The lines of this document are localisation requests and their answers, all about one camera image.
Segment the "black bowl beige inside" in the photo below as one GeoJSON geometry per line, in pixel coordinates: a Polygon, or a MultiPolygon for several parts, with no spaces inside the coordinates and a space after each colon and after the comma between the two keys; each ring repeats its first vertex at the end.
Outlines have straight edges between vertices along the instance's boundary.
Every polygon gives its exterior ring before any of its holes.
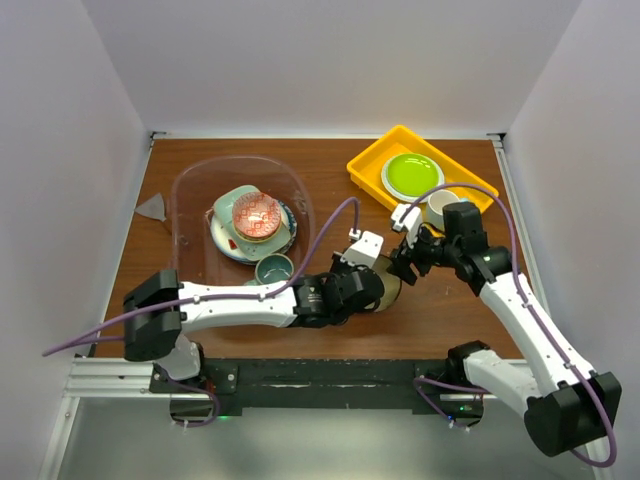
{"type": "Polygon", "coordinates": [[[372,267],[384,286],[384,294],[380,298],[378,306],[374,309],[375,313],[390,308],[400,295],[402,282],[400,278],[388,271],[391,266],[391,259],[387,256],[380,255],[372,267]]]}

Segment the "blue floral plate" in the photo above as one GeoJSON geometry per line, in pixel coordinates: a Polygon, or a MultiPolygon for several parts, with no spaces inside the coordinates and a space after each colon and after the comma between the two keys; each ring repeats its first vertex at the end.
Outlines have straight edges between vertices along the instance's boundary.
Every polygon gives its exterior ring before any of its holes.
{"type": "Polygon", "coordinates": [[[293,211],[282,201],[279,201],[279,204],[281,206],[281,209],[285,212],[286,214],[286,221],[285,224],[289,230],[290,233],[290,239],[287,242],[286,245],[284,245],[279,252],[281,254],[286,254],[291,247],[294,245],[295,241],[296,241],[296,237],[297,237],[297,232],[298,232],[298,222],[297,219],[293,213],[293,211]]]}

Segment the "teal glazed mug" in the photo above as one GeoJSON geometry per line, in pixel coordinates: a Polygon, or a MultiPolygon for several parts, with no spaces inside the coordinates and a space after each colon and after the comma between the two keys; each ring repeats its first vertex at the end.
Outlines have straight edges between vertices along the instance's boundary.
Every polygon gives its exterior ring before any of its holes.
{"type": "Polygon", "coordinates": [[[262,258],[255,266],[254,277],[245,283],[246,286],[256,286],[288,281],[294,273],[291,259],[280,253],[270,254],[262,258]]]}

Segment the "pale green rectangular dish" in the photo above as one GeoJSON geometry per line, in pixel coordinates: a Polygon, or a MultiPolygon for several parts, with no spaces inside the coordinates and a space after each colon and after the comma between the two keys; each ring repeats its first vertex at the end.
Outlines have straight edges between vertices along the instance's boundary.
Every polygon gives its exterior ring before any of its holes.
{"type": "Polygon", "coordinates": [[[277,253],[290,239],[279,200],[254,185],[242,185],[223,194],[214,202],[211,214],[251,260],[277,253]]]}

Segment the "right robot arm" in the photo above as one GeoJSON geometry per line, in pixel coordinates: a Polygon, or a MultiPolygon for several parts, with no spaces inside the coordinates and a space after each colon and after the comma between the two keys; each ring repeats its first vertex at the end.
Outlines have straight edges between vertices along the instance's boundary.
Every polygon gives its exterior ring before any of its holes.
{"type": "Polygon", "coordinates": [[[391,227],[405,235],[392,253],[393,271],[412,285],[432,267],[454,270],[505,327],[530,371],[522,373],[481,342],[449,352],[448,386],[459,393],[486,390],[524,421],[535,446],[549,457],[607,438],[609,456],[591,460],[606,468],[617,458],[613,424],[622,388],[610,373],[598,373],[564,338],[520,273],[511,251],[490,246],[481,213],[471,202],[443,210],[445,234],[436,237],[419,208],[400,204],[391,227]]]}

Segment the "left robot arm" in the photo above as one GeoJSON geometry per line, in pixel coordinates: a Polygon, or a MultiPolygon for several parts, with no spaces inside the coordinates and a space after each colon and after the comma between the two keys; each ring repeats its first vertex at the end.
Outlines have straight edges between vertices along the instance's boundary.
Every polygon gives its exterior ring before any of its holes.
{"type": "Polygon", "coordinates": [[[163,270],[125,296],[124,359],[153,362],[185,392],[207,380],[202,348],[187,335],[232,326],[324,328],[377,307],[383,282],[368,267],[304,275],[293,282],[214,286],[163,270]]]}

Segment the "clear plastic bin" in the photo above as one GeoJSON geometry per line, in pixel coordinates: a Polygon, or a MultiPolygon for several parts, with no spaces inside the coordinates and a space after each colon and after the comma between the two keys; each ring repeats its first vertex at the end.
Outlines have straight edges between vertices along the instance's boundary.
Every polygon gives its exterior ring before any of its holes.
{"type": "Polygon", "coordinates": [[[241,285],[253,279],[255,265],[241,264],[219,252],[209,229],[214,202],[242,185],[254,185],[293,211],[298,232],[285,255],[295,266],[302,263],[315,236],[315,216],[300,176],[273,158],[228,155],[198,162],[174,181],[170,198],[172,267],[182,281],[241,285]]]}

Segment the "light blue mug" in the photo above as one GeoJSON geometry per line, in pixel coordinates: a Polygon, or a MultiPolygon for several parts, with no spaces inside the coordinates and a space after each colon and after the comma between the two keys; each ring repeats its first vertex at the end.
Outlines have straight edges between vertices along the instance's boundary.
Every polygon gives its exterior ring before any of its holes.
{"type": "Polygon", "coordinates": [[[425,204],[426,221],[437,228],[444,229],[444,212],[443,209],[449,204],[458,203],[460,198],[452,191],[447,189],[438,190],[427,198],[425,204]]]}

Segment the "grey triangular marker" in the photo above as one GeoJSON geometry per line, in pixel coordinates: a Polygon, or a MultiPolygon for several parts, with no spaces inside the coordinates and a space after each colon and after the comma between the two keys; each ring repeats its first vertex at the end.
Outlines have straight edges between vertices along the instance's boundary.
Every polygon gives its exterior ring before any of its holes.
{"type": "Polygon", "coordinates": [[[135,208],[135,212],[145,218],[166,221],[166,206],[161,193],[156,193],[135,208]]]}

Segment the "aluminium frame rail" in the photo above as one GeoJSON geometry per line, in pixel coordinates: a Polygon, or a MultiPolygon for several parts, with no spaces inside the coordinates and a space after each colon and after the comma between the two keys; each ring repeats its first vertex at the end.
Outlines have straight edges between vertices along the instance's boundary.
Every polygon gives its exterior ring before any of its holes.
{"type": "Polygon", "coordinates": [[[143,398],[149,392],[153,365],[117,358],[72,361],[63,384],[62,402],[38,479],[57,479],[82,399],[143,398]]]}

